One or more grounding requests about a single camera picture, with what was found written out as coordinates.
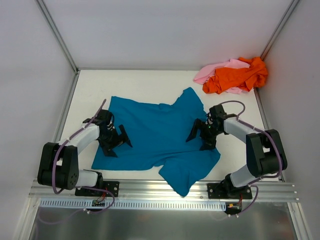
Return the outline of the teal blue t shirt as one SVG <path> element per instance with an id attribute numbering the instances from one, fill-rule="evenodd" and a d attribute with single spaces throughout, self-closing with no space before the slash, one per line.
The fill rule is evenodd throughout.
<path id="1" fill-rule="evenodd" d="M 183 90 L 173 104 L 142 103 L 112 96 L 109 110 L 123 125 L 131 145 L 115 148 L 116 157 L 105 156 L 98 147 L 92 169 L 145 171 L 160 167 L 159 175 L 182 197 L 204 179 L 218 163 L 217 149 L 201 150 L 200 137 L 186 141 L 194 121 L 204 120 L 204 105 L 191 88 Z"/>

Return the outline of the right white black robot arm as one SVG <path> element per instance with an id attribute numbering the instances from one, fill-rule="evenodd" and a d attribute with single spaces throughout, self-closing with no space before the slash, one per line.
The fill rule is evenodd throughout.
<path id="1" fill-rule="evenodd" d="M 280 134 L 275 129 L 262 130 L 240 119 L 239 114 L 228 114 L 220 103 L 209 109 L 205 121 L 197 118 L 187 141 L 200 136 L 200 150 L 213 150 L 217 136 L 232 135 L 245 143 L 246 164 L 225 176 L 220 183 L 207 184 L 209 199 L 252 198 L 250 187 L 262 179 L 278 178 L 288 167 Z"/>

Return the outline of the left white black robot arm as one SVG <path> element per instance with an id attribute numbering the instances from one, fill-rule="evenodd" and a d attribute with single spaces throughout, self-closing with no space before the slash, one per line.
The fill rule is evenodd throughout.
<path id="1" fill-rule="evenodd" d="M 123 125 L 114 126 L 112 112 L 100 109 L 82 122 L 79 130 L 59 142 L 47 142 L 42 149 L 37 182 L 52 187 L 55 194 L 75 190 L 76 196 L 98 196 L 107 190 L 102 173 L 79 168 L 79 154 L 97 141 L 106 157 L 117 157 L 114 148 L 131 141 Z"/>

